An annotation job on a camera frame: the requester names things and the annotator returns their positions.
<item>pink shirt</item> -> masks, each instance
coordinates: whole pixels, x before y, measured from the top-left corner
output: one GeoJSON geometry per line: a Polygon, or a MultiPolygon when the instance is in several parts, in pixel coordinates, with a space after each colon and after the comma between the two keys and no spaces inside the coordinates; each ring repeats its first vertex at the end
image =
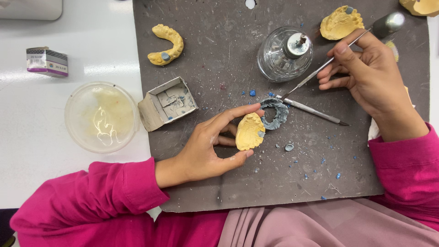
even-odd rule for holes
{"type": "MultiPolygon", "coordinates": [[[[398,213],[439,230],[439,138],[369,141],[385,194],[371,197],[398,213]]],[[[11,219],[26,246],[216,246],[228,211],[145,211],[167,201],[155,181],[154,160],[94,162],[44,182],[11,219]]]]}

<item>cardboard box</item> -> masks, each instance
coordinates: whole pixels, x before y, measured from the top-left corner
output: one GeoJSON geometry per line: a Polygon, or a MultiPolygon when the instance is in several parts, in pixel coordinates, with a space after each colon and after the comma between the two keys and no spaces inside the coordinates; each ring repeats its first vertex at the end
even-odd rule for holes
{"type": "Polygon", "coordinates": [[[180,76],[150,90],[138,107],[143,126],[149,132],[198,109],[191,91],[180,76]]]}
{"type": "Polygon", "coordinates": [[[53,77],[68,76],[67,55],[49,50],[49,47],[26,49],[28,72],[53,77]]]}

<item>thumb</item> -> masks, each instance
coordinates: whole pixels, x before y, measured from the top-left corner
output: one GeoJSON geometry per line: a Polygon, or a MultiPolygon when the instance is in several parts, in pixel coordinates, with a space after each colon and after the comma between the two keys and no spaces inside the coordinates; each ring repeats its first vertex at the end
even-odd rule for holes
{"type": "Polygon", "coordinates": [[[351,75],[360,79],[369,74],[369,67],[364,64],[344,41],[334,47],[334,57],[341,65],[347,68],[351,75]]]}
{"type": "Polygon", "coordinates": [[[247,158],[250,157],[253,153],[254,152],[252,149],[239,151],[232,157],[223,159],[220,162],[220,166],[222,169],[224,169],[224,172],[230,171],[232,169],[242,166],[247,158]]]}

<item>box label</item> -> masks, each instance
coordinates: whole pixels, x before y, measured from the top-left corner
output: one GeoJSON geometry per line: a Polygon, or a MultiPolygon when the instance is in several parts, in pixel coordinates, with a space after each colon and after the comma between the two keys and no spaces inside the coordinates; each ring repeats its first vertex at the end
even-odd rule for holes
{"type": "Polygon", "coordinates": [[[60,72],[68,73],[67,66],[59,64],[57,62],[46,61],[46,66],[48,69],[53,69],[60,72]]]}
{"type": "Polygon", "coordinates": [[[47,68],[46,54],[26,54],[27,67],[31,68],[47,68]]]}

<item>clear plastic bowl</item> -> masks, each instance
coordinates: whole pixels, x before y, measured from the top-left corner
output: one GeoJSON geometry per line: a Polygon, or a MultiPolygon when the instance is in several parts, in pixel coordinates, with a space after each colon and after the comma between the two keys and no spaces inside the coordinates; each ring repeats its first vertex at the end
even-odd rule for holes
{"type": "Polygon", "coordinates": [[[90,82],[68,98],[65,125],[72,139],[94,153],[125,147],[139,131],[137,104],[123,88],[109,82],[90,82]]]}

